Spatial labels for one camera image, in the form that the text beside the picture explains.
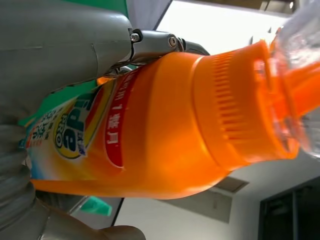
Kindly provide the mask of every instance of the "orange detergent bottle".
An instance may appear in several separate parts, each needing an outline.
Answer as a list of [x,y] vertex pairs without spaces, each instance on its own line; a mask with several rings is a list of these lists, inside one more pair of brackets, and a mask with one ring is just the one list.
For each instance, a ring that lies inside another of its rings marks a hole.
[[[293,159],[293,120],[319,97],[301,100],[310,86],[297,78],[309,69],[288,78],[269,59],[263,41],[214,56],[170,53],[30,124],[26,164],[38,190],[172,199],[252,163]],[[297,111],[294,98],[305,105]]]

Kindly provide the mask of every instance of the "metal screw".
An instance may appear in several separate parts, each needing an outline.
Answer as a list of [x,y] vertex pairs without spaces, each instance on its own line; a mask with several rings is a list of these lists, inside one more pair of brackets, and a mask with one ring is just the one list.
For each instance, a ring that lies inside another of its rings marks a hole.
[[169,37],[169,46],[171,48],[175,48],[177,46],[177,39],[175,36]]
[[137,33],[132,33],[131,36],[131,41],[134,43],[139,42],[140,40],[140,36]]

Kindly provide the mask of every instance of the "gray robot arm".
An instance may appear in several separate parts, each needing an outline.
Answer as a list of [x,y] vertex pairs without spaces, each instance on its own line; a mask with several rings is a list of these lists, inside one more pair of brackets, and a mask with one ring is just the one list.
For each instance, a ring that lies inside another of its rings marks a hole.
[[0,0],[0,33],[0,239],[145,239],[130,226],[94,230],[35,198],[21,164],[27,153],[18,148],[25,136],[18,120],[64,86],[174,51],[207,52],[171,33],[132,30],[119,13],[59,0]]

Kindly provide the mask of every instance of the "clear plastic bottle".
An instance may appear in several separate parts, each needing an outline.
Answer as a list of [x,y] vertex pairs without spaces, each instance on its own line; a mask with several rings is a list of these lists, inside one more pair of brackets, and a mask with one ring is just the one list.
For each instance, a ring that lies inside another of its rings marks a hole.
[[283,26],[273,57],[289,116],[282,134],[320,157],[320,1],[310,1]]

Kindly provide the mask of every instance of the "white wall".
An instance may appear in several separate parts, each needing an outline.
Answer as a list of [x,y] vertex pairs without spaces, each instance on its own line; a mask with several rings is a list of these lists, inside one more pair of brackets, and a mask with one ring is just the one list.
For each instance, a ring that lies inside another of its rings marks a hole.
[[202,45],[211,55],[243,48],[253,35],[276,31],[288,15],[198,2],[173,1],[157,30]]
[[259,202],[242,197],[233,199],[229,224],[154,199],[126,198],[115,225],[137,227],[147,240],[257,240],[258,218]]
[[294,160],[254,164],[236,170],[232,177],[249,182],[237,193],[260,201],[320,176],[320,162],[302,150]]

